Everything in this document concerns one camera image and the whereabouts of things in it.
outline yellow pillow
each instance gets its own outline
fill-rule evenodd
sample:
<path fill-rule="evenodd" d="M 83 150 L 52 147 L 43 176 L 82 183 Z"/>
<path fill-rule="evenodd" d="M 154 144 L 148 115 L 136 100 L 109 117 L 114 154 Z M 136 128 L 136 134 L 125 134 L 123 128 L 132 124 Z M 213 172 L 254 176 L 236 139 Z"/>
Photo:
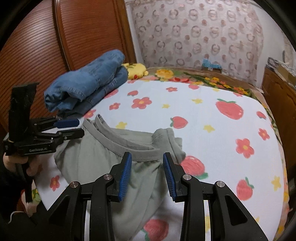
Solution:
<path fill-rule="evenodd" d="M 137 63 L 137 64 L 122 64 L 128 70 L 128 79 L 136 80 L 142 78 L 143 76 L 148 75 L 148 71 L 146 70 L 145 65 Z"/>

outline white wall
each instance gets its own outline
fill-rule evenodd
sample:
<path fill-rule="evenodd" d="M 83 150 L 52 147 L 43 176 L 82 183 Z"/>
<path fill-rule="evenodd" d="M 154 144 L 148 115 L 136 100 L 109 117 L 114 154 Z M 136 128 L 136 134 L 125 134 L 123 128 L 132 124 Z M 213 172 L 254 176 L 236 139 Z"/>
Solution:
<path fill-rule="evenodd" d="M 143 57 L 141 54 L 141 50 L 140 50 L 140 46 L 139 46 L 139 42 L 137 39 L 137 33 L 136 33 L 135 24 L 134 24 L 133 17 L 132 17 L 130 5 L 126 5 L 126 13 L 128 16 L 128 22 L 129 22 L 130 29 L 131 29 L 131 37 L 133 40 L 133 48 L 135 50 L 137 63 L 144 63 Z"/>
<path fill-rule="evenodd" d="M 130 23 L 131 28 L 131 34 L 133 39 L 133 45 L 136 53 L 136 59 L 138 63 L 143 63 L 143 57 L 141 54 L 135 25 L 132 18 L 132 11 L 131 6 L 126 5 L 127 8 L 127 15 L 128 15 L 128 21 Z M 282 31 L 280 27 L 277 25 L 277 23 L 256 3 L 253 4 L 253 8 L 256 11 L 256 14 L 260 20 L 260 23 L 263 28 L 263 34 L 264 34 L 264 44 L 263 44 L 263 50 L 261 52 L 258 65 L 257 65 L 257 83 L 256 87 L 261 87 L 263 75 L 264 75 L 264 68 L 267 64 L 268 57 L 272 57 L 274 59 L 282 61 L 282 53 L 285 50 L 285 43 L 284 43 L 284 37 L 282 34 Z M 294 68 L 296 69 L 296 52 L 293 52 L 294 56 Z"/>
<path fill-rule="evenodd" d="M 283 60 L 285 42 L 282 31 L 277 23 L 262 8 L 254 7 L 261 22 L 264 34 L 264 44 L 257 66 L 257 87 L 260 87 L 263 80 L 264 68 L 268 57 Z"/>

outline flower-patterned blanket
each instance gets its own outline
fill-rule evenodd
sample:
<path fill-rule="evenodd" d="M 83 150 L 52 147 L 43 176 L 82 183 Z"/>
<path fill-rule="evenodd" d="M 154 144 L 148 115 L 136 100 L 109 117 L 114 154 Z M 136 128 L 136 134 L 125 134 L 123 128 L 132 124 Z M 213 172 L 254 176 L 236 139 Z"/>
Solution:
<path fill-rule="evenodd" d="M 283 231 L 289 210 L 285 161 L 275 122 L 255 88 L 235 86 L 214 75 L 150 69 L 148 76 L 130 80 L 108 94 L 85 118 L 94 119 L 100 113 L 110 127 L 135 131 L 172 127 L 175 136 L 183 139 L 185 172 L 208 183 L 223 180 L 273 240 Z M 68 184 L 53 156 L 42 158 L 36 186 L 48 209 Z M 183 206 L 167 194 L 133 240 L 179 241 Z M 206 240 L 210 240 L 207 202 L 205 222 Z"/>

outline wooden cabinet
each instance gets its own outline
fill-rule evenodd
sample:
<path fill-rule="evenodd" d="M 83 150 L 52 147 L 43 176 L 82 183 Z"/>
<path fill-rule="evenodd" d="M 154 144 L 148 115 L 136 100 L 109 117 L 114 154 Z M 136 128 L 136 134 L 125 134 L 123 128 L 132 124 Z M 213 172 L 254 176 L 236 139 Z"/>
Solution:
<path fill-rule="evenodd" d="M 296 90 L 268 68 L 262 89 L 279 129 L 288 178 L 292 178 L 296 174 Z"/>
<path fill-rule="evenodd" d="M 39 82 L 31 118 L 51 116 L 44 90 L 52 81 L 111 49 L 136 62 L 124 0 L 40 1 L 0 51 L 0 130 L 8 131 L 13 86 Z"/>

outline gray t-shirt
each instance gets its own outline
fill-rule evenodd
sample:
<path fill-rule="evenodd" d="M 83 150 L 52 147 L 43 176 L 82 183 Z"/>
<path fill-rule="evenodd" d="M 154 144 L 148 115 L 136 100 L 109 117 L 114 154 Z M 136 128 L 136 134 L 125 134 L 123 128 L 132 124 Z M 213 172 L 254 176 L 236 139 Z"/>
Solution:
<path fill-rule="evenodd" d="M 112 203 L 113 230 L 120 240 L 135 235 L 153 216 L 168 187 L 162 165 L 165 152 L 175 163 L 185 158 L 182 139 L 171 128 L 154 133 L 110 128 L 98 115 L 85 120 L 83 138 L 65 141 L 54 155 L 55 162 L 68 183 L 95 181 L 121 162 L 123 154 L 132 155 L 131 176 L 124 200 Z"/>

